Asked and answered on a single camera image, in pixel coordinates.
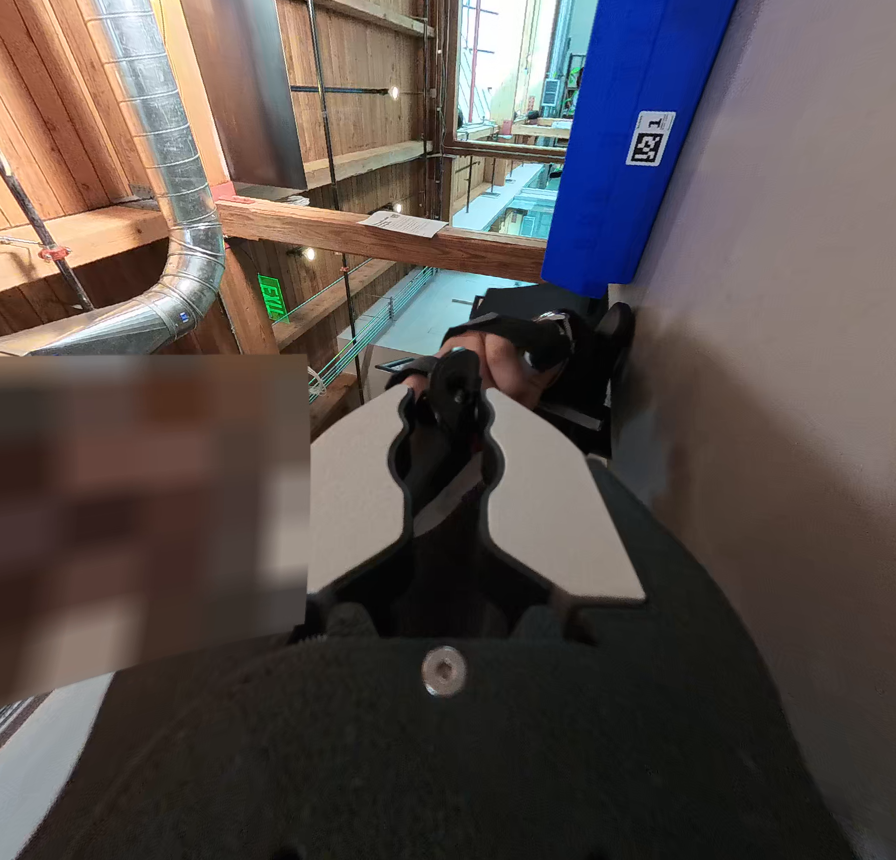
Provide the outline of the blue plastic bin with tag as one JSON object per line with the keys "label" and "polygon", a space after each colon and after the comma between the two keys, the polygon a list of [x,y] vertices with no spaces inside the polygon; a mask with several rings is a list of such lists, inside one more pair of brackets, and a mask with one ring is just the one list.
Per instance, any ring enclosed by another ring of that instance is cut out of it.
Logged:
{"label": "blue plastic bin with tag", "polygon": [[633,280],[736,1],[599,0],[543,280]]}

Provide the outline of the paper notice on post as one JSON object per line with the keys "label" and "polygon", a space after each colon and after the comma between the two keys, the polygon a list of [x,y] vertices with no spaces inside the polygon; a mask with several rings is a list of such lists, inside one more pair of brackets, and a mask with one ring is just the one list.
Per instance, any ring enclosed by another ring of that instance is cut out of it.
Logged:
{"label": "paper notice on post", "polygon": [[413,217],[395,210],[377,210],[360,220],[359,225],[378,228],[416,238],[432,239],[448,223],[425,217]]}

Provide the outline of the green exit sign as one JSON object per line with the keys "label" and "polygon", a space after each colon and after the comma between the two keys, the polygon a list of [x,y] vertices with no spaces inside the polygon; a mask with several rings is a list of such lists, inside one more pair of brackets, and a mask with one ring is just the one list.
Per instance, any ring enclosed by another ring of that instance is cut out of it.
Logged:
{"label": "green exit sign", "polygon": [[289,307],[279,279],[275,276],[258,273],[257,281],[270,321],[278,322],[285,319],[288,316]]}

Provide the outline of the wooden post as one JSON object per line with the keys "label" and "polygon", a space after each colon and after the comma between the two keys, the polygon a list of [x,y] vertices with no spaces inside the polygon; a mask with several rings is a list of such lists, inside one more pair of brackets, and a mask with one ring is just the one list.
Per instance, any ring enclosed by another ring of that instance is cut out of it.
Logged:
{"label": "wooden post", "polygon": [[229,238],[309,245],[374,259],[540,283],[547,242],[446,226],[433,237],[362,223],[364,214],[225,197],[218,216]]}

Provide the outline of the silver air duct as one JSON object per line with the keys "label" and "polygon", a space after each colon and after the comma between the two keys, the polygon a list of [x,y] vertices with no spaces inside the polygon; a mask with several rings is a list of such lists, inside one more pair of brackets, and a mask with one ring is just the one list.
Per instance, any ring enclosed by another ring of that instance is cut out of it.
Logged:
{"label": "silver air duct", "polygon": [[151,0],[75,0],[168,226],[167,263],[138,296],[3,337],[4,357],[146,355],[194,330],[218,297],[218,211]]}

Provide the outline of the black remote control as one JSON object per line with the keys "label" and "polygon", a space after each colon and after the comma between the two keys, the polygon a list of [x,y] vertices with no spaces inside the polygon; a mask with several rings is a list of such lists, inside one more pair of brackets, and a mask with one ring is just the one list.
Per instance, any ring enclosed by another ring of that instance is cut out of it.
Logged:
{"label": "black remote control", "polygon": [[399,481],[409,495],[409,514],[416,517],[470,461],[478,439],[476,420],[445,429],[435,421],[415,420],[397,450]]}

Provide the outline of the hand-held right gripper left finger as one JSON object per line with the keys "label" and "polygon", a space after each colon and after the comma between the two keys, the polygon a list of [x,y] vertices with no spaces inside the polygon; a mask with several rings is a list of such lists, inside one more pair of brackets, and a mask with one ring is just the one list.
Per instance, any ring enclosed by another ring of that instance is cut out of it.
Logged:
{"label": "hand-held right gripper left finger", "polygon": [[395,459],[409,432],[411,399],[408,387],[392,387],[312,443],[312,595],[336,588],[407,541],[409,501]]}

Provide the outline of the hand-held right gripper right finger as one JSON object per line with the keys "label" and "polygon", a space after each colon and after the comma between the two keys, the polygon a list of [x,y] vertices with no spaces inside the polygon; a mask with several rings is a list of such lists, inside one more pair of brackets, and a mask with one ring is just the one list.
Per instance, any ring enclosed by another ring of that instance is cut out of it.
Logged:
{"label": "hand-held right gripper right finger", "polygon": [[481,397],[485,547],[559,612],[641,606],[644,587],[583,453],[498,389]]}

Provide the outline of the person's left hand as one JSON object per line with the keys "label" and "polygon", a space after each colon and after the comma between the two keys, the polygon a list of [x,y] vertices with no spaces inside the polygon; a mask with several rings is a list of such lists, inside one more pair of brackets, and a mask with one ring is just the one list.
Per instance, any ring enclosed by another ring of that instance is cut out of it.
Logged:
{"label": "person's left hand", "polygon": [[486,334],[481,340],[487,374],[484,383],[510,399],[533,410],[562,371],[557,364],[539,371],[527,363],[521,352],[503,337]]}

